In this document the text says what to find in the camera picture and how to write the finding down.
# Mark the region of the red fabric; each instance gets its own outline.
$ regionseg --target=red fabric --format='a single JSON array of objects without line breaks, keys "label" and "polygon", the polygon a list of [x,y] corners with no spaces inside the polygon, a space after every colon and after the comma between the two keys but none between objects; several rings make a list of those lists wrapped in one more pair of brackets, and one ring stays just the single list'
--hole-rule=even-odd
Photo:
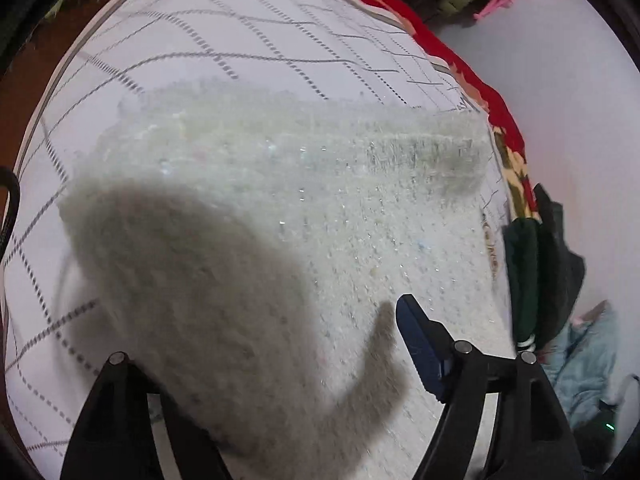
[{"label": "red fabric", "polygon": [[489,105],[489,122],[493,126],[501,127],[504,130],[505,144],[512,151],[519,153],[524,158],[524,140],[500,94],[489,85],[484,84],[464,61],[456,56],[448,46],[436,38],[407,4],[400,0],[382,0],[383,4],[376,0],[361,1],[371,6],[393,10],[409,20],[415,29],[414,40],[427,54],[442,58],[449,66],[455,64],[458,71],[465,77],[465,80],[475,86],[480,92],[482,99],[487,101]]}]

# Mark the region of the white fuzzy fabric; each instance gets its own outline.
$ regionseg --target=white fuzzy fabric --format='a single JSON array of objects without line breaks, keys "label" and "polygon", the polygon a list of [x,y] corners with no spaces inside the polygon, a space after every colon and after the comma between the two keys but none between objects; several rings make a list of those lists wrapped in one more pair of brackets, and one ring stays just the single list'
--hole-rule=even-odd
[{"label": "white fuzzy fabric", "polygon": [[439,407],[391,305],[508,346],[474,198],[489,150],[479,114],[208,82],[126,112],[60,215],[132,357],[254,471],[410,478]]}]

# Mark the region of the metal screw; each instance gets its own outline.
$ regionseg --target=metal screw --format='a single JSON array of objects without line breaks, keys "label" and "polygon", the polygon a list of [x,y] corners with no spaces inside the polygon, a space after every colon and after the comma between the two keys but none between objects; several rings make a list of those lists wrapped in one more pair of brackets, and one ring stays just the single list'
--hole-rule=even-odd
[{"label": "metal screw", "polygon": [[453,343],[453,348],[461,354],[469,354],[474,349],[473,345],[469,341],[464,341],[463,339]]},{"label": "metal screw", "polygon": [[528,365],[535,364],[535,362],[537,361],[536,355],[533,352],[529,352],[528,350],[525,350],[522,354],[520,354],[520,357]]},{"label": "metal screw", "polygon": [[115,352],[109,356],[109,362],[112,365],[119,365],[124,361],[126,355],[124,352]]}]

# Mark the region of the white cloth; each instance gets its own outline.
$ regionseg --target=white cloth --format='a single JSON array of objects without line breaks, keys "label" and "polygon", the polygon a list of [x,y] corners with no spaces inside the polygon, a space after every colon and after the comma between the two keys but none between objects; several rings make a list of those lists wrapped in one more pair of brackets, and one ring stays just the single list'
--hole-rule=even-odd
[{"label": "white cloth", "polygon": [[[473,108],[442,60],[426,55],[389,13],[353,0],[122,0],[85,40],[26,133],[18,159],[22,203],[4,261],[7,393],[20,436],[47,480],[59,477],[96,374],[110,353],[124,348],[79,271],[54,204],[76,161],[116,124],[121,104],[176,82],[237,78],[302,100],[361,100],[433,112]],[[478,205],[497,233],[506,219],[506,194],[492,159]],[[472,252],[457,263],[442,257],[447,248],[427,236],[425,250],[443,265],[434,267],[433,294],[414,293],[454,337],[506,354],[504,269],[496,306],[478,216],[456,218],[450,232],[468,236]],[[457,279],[461,274],[466,278]],[[468,289],[468,298],[449,294],[456,287]],[[379,457],[366,458],[360,478],[410,477],[420,462],[440,406],[412,377],[412,395],[399,416],[413,421],[404,426],[413,429],[380,436]],[[425,412],[429,420],[418,419]],[[490,427],[483,431],[487,444]]]}]

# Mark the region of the white surface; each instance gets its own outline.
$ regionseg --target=white surface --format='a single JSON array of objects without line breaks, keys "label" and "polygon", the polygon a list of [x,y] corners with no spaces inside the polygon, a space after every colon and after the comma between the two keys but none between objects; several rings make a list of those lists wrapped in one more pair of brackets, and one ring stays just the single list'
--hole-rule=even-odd
[{"label": "white surface", "polygon": [[[79,51],[34,115],[33,135],[18,172],[22,206],[5,261],[7,392],[18,431],[47,479],[60,472],[67,440],[97,371],[110,352],[125,347],[93,301],[95,289],[70,252],[55,205],[77,161],[118,121],[119,107],[135,105],[149,90],[215,77],[285,89],[309,101],[378,102],[427,112],[474,108],[455,79],[442,73],[443,67],[434,68],[441,60],[426,55],[388,16],[382,19],[352,0],[127,0],[89,34],[88,41],[76,43]],[[506,196],[495,158],[489,162],[478,204],[495,231]],[[457,215],[460,222],[438,228],[475,237],[477,252],[468,258],[461,254],[459,265],[444,254],[450,267],[434,270],[430,312],[450,323],[454,337],[465,336],[484,351],[500,353],[500,348],[510,348],[500,319],[504,306],[493,306],[495,315],[482,318],[486,329],[475,336],[478,304],[492,307],[490,279],[479,279],[479,290],[461,303],[447,295],[458,286],[454,272],[472,267],[471,274],[488,272],[479,218],[470,212],[477,209],[466,211]],[[500,278],[504,284],[504,269]],[[422,420],[420,410],[434,402],[422,396],[431,400],[400,416]],[[389,474],[408,476],[417,466],[430,437],[417,431],[419,436],[388,431],[381,437],[393,450],[385,457],[405,453],[404,462],[391,464]],[[416,446],[411,453],[394,447],[405,438]],[[376,463],[371,470],[380,467]]]},{"label": "white surface", "polygon": [[[640,374],[640,74],[586,0],[516,0],[440,39],[505,99],[526,142],[532,183],[564,205],[566,240],[586,258],[576,310],[608,298],[620,314],[616,370]],[[638,421],[633,384],[618,421]]]}]

